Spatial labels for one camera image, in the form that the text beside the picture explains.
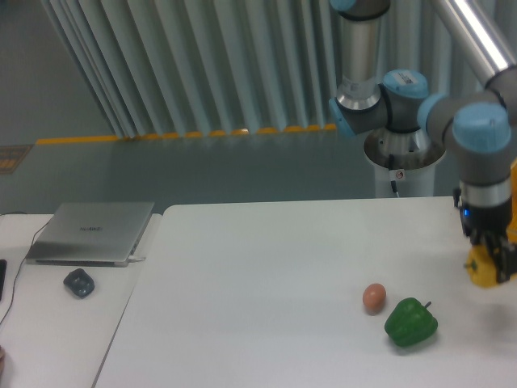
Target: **floor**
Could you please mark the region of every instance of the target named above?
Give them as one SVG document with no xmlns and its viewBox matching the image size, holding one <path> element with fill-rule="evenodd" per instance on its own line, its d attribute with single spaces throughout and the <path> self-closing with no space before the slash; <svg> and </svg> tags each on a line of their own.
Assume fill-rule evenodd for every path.
<svg viewBox="0 0 517 388">
<path fill-rule="evenodd" d="M 151 200 L 163 213 L 178 204 L 372 198 L 364 138 L 321 131 L 35 145 L 0 175 L 0 213 L 54 213 L 67 201 Z M 435 195 L 450 196 L 457 181 L 446 155 Z"/>
</svg>

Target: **yellow floor stripe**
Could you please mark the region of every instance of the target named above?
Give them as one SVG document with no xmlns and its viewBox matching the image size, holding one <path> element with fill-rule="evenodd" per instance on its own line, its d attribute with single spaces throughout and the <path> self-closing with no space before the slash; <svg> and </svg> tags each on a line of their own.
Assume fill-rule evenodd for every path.
<svg viewBox="0 0 517 388">
<path fill-rule="evenodd" d="M 117 136 L 86 136 L 86 137 L 56 137 L 53 139 L 40 139 L 36 144 L 64 144 L 64 143 L 91 143 L 93 141 L 117 141 Z"/>
<path fill-rule="evenodd" d="M 270 133 L 296 133 L 296 132 L 314 132 L 314 131 L 333 131 L 336 129 L 335 124 L 327 124 L 323 128 L 320 128 L 318 125 L 310 125 L 307 128 L 298 127 L 298 126 L 288 126 L 285 127 L 284 131 L 279 131 L 273 127 L 261 128 L 257 131 L 257 134 L 270 134 Z M 247 129 L 236 129 L 231 132 L 230 136 L 243 136 L 249 135 L 250 131 Z M 209 134 L 210 137 L 222 137 L 228 136 L 225 131 L 218 129 L 215 131 L 211 131 Z M 187 132 L 183 137 L 193 138 L 193 137 L 203 137 L 201 132 Z M 158 135 L 156 133 L 152 133 L 150 135 L 136 136 L 136 137 L 125 137 L 118 138 L 115 135 L 111 136 L 85 136 L 85 137 L 55 137 L 49 139 L 39 139 L 36 141 L 36 144 L 47 145 L 47 144 L 67 144 L 67 143 L 91 143 L 91 142 L 99 142 L 99 141 L 139 141 L 139 140 L 161 140 L 161 139 L 179 139 L 180 136 L 177 133 L 164 133 L 163 135 Z"/>
</svg>

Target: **wall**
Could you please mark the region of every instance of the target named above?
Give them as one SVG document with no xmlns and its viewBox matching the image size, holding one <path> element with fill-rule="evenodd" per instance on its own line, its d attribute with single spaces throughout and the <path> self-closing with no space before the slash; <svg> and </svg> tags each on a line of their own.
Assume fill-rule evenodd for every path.
<svg viewBox="0 0 517 388">
<path fill-rule="evenodd" d="M 110 134 L 41 2 L 0 1 L 0 146 Z"/>
</svg>

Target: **laptop logo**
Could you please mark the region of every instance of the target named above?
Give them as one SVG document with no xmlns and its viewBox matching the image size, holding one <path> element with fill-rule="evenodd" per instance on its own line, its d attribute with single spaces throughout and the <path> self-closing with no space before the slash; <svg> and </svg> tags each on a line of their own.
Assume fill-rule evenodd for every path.
<svg viewBox="0 0 517 388">
<path fill-rule="evenodd" d="M 81 226 L 79 228 L 81 232 L 102 232 L 103 227 L 102 226 Z"/>
</svg>

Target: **silver laptop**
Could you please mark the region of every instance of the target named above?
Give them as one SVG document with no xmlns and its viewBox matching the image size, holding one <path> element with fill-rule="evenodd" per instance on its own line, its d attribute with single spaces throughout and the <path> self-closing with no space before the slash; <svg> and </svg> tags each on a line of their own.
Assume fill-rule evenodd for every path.
<svg viewBox="0 0 517 388">
<path fill-rule="evenodd" d="M 126 266 L 152 202 L 65 203 L 27 253 L 28 263 Z"/>
</svg>

